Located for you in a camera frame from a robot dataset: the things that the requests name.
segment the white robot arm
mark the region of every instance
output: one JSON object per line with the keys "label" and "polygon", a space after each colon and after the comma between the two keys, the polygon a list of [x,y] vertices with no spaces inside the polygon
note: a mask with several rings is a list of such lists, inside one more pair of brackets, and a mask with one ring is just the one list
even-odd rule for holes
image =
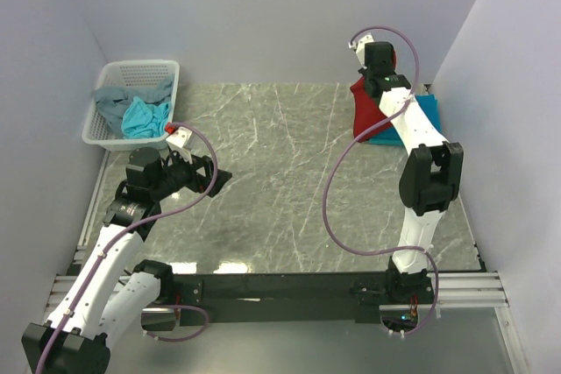
{"label": "white robot arm", "polygon": [[[376,53],[387,53],[388,43],[376,50],[371,34],[366,34],[351,48],[357,54],[364,69],[376,66],[380,61],[373,60]],[[386,116],[392,116],[403,108],[403,113],[392,120],[409,155],[400,181],[400,196],[405,205],[405,216],[399,246],[412,245],[430,248],[438,222],[448,208],[450,201],[458,197],[463,150],[459,144],[451,144],[429,121],[419,103],[410,97],[409,88],[401,85],[402,76],[389,72],[371,72],[371,93]],[[397,251],[392,256],[400,273],[418,273],[427,269],[426,257],[417,251]]]}
{"label": "white robot arm", "polygon": [[[30,323],[24,332],[22,343],[33,372],[53,335],[56,344],[48,354],[50,364],[45,374],[81,374],[84,367],[105,372],[113,346],[143,309],[175,301],[172,267],[152,260],[136,265],[128,283],[110,299],[120,274],[143,245],[155,220],[125,234],[109,250],[107,247],[126,227],[160,214],[160,201],[170,194],[184,187],[196,193],[209,189],[214,166],[209,157],[190,153],[191,135],[185,128],[170,134],[166,159],[153,148],[131,152],[126,180],[107,209],[99,239],[80,275],[46,322]],[[217,169],[208,196],[218,194],[231,176]],[[71,311],[70,303],[76,297],[80,299]]]}

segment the gray marble surface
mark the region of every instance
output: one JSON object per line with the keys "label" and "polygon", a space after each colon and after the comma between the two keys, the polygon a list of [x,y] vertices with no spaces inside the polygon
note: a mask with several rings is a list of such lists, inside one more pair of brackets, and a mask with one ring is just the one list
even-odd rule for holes
{"label": "gray marble surface", "polygon": [[[175,121],[200,129],[215,146],[220,168],[233,179],[214,199],[158,221],[143,258],[172,263],[177,272],[334,272],[387,268],[387,256],[358,257],[339,249],[322,221],[327,175],[352,140],[354,101],[348,85],[213,84],[178,92]],[[112,152],[104,170],[89,244],[129,152]],[[206,154],[202,142],[194,153]],[[336,234],[361,250],[398,243],[403,206],[398,181],[402,147],[357,145],[332,183],[329,217]],[[181,191],[162,202],[169,210],[195,194]],[[443,270],[478,270],[477,250],[461,203],[437,227],[433,256]]]}

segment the white plastic basket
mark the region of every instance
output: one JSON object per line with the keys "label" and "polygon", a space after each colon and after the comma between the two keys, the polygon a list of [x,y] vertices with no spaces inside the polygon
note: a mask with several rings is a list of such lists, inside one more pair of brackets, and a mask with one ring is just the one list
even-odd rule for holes
{"label": "white plastic basket", "polygon": [[[96,89],[108,86],[151,87],[158,85],[170,74],[175,74],[172,101],[168,122],[174,116],[175,97],[179,81],[179,63],[173,60],[125,60],[114,61],[103,67],[97,79]],[[82,130],[82,140],[90,145],[100,145],[108,151],[132,151],[142,146],[165,149],[166,137],[146,139],[116,138],[109,130],[105,119],[97,112],[96,100],[92,96],[86,123]]]}

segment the teal cloth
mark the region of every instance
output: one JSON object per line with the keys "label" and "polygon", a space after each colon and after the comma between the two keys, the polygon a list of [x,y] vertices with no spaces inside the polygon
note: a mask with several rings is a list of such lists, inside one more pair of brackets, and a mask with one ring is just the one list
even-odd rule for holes
{"label": "teal cloth", "polygon": [[170,103],[146,104],[139,97],[132,99],[131,106],[123,115],[121,131],[125,139],[157,138],[164,134],[169,116]]}
{"label": "teal cloth", "polygon": [[[427,115],[427,118],[440,131],[440,115],[438,114],[438,100],[434,95],[419,95],[415,97],[419,103],[419,107]],[[403,145],[400,135],[394,126],[381,131],[373,138],[368,139],[369,144],[373,145]]]}
{"label": "teal cloth", "polygon": [[175,75],[170,74],[156,87],[103,87],[94,91],[99,114],[113,133],[121,137],[124,113],[131,107],[132,99],[139,96],[147,104],[160,105],[170,102],[174,90]]}

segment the white wall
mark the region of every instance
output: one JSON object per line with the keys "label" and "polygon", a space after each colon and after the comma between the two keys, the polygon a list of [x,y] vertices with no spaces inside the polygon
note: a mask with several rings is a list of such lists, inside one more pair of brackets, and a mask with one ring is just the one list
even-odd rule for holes
{"label": "white wall", "polygon": [[0,372],[11,374],[80,235],[102,157],[80,134],[105,60],[72,0],[0,9]]}
{"label": "white wall", "polygon": [[[405,31],[433,80],[475,0],[80,0],[108,60],[170,57],[192,81],[356,81],[348,38]],[[411,59],[400,57],[406,74]]]}
{"label": "white wall", "polygon": [[561,372],[561,0],[477,0],[433,85],[535,373]]}

